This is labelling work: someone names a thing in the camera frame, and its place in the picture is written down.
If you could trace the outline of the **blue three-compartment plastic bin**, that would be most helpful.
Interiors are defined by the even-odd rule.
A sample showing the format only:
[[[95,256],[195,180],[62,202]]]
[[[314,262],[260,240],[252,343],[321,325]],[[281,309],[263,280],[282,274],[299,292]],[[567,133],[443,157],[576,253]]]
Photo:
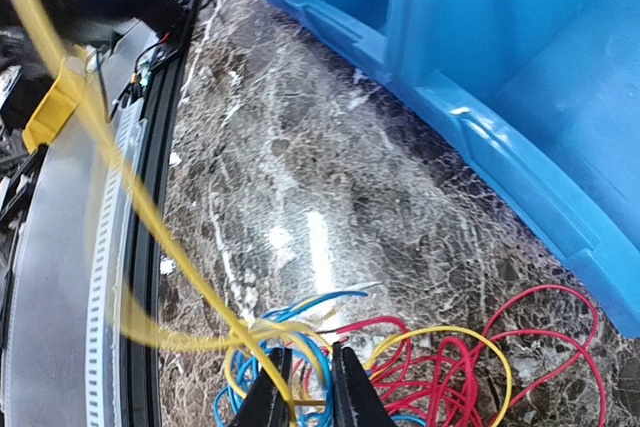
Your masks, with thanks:
[[[639,0],[267,0],[431,125],[639,334]]]

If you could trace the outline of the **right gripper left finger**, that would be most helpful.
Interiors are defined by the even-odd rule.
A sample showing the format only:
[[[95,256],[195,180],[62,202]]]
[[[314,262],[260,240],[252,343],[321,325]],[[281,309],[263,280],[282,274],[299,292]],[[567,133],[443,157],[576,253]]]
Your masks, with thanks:
[[[285,381],[290,380],[292,350],[275,348],[269,354]],[[232,427],[284,427],[288,426],[289,410],[274,382],[262,369],[257,381],[250,388],[238,413],[230,422]]]

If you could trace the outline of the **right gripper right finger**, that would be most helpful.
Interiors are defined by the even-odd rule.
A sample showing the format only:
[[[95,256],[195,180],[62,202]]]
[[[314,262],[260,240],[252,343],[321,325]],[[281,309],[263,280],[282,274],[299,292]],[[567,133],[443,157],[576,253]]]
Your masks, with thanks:
[[[333,344],[331,360],[333,425],[337,427],[395,427],[355,351]]]

